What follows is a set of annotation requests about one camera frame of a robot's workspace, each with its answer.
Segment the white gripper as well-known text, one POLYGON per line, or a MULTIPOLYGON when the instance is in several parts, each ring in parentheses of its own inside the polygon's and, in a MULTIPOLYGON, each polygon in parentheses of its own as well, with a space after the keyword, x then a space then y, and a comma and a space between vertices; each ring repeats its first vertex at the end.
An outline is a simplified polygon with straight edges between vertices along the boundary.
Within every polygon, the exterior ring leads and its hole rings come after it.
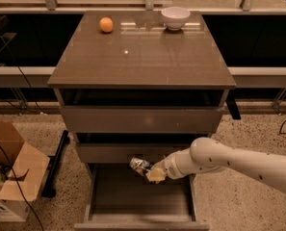
POLYGON ((147 174, 146 178, 149 182, 159 183, 170 179, 179 179, 180 171, 177 167, 175 155, 170 154, 160 162, 161 167, 153 167, 147 174))

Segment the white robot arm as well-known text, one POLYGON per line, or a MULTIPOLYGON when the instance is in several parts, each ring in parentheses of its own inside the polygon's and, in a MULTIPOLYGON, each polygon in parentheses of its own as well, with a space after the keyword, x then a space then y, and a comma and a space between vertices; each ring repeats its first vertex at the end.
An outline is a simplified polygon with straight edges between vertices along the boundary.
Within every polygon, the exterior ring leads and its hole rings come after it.
POLYGON ((286 156, 236 149, 210 138, 198 138, 188 149, 169 154, 146 177, 161 182, 225 167, 286 193, 286 156))

